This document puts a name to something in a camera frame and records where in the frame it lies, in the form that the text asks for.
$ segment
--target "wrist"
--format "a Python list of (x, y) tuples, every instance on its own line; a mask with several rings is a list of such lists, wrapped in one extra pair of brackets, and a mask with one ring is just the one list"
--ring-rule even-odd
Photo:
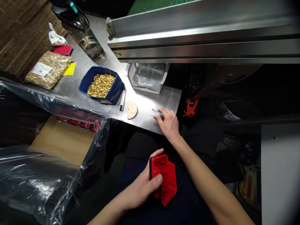
[(120, 211), (125, 212), (129, 209), (129, 206), (126, 202), (126, 197), (124, 196), (124, 191), (119, 193), (113, 200), (113, 205)]
[(167, 139), (174, 147), (174, 145), (178, 144), (183, 140), (183, 137), (178, 133), (177, 135), (173, 135), (172, 137), (168, 137)]

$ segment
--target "fingernail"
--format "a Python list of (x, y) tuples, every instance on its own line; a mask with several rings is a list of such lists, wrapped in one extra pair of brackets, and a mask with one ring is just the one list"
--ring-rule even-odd
[(162, 182), (163, 177), (162, 177), (161, 174), (158, 174), (156, 177), (157, 177), (156, 180), (157, 180), (158, 183)]

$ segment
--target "water bottle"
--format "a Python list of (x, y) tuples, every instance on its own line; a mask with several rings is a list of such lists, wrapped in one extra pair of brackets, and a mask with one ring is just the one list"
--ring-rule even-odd
[(103, 48), (99, 44), (87, 16), (76, 7), (72, 1), (50, 1), (52, 11), (62, 22), (62, 27), (91, 58), (97, 59), (104, 55)]

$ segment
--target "orange clamp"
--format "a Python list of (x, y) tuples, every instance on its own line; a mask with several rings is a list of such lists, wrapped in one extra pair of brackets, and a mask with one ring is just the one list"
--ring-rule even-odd
[(192, 117), (195, 114), (195, 108), (197, 107), (199, 103), (198, 99), (195, 99), (194, 101), (194, 105), (191, 107), (190, 106), (190, 100), (187, 98), (187, 110), (184, 110), (184, 113), (188, 116), (188, 117)]

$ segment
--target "yellow sticky note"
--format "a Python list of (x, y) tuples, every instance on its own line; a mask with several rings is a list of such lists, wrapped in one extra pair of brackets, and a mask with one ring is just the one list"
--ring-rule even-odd
[(74, 74), (74, 70), (75, 70), (75, 63), (71, 63), (70, 66), (68, 67), (68, 69), (63, 74), (63, 76), (65, 76), (65, 75), (73, 75)]

